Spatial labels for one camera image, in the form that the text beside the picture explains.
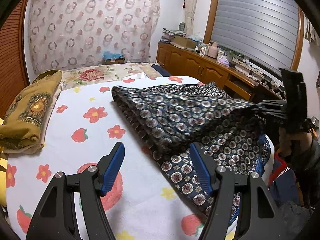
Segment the right forearm grey sleeve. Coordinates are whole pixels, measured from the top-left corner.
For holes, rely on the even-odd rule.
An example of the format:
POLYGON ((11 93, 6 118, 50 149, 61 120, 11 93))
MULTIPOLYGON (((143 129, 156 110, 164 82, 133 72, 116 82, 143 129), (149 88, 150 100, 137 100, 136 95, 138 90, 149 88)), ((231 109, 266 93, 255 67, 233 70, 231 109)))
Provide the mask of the right forearm grey sleeve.
POLYGON ((288 156, 307 207, 319 207, 319 143, 313 139, 309 150, 299 155, 288 156))

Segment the person's right hand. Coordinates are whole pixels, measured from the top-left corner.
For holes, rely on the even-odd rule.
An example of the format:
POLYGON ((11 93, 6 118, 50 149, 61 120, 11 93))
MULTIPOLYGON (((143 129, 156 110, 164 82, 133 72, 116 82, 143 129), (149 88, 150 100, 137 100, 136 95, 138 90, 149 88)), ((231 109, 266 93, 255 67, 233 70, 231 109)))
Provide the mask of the person's right hand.
POLYGON ((286 129, 279 129, 280 156, 299 155, 310 149, 313 142, 313 134, 302 132, 289 134, 286 129))

